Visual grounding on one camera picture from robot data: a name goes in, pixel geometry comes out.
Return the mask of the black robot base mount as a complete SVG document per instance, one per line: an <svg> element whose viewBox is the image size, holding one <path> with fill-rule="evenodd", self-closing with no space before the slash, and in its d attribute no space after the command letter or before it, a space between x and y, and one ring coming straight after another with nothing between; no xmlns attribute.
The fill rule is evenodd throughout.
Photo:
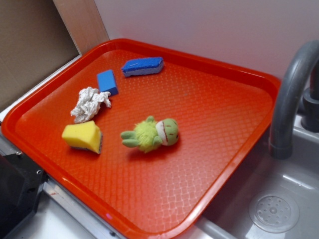
<svg viewBox="0 0 319 239"><path fill-rule="evenodd" d="M0 157L0 237L8 238L37 212L46 174L26 154Z"/></svg>

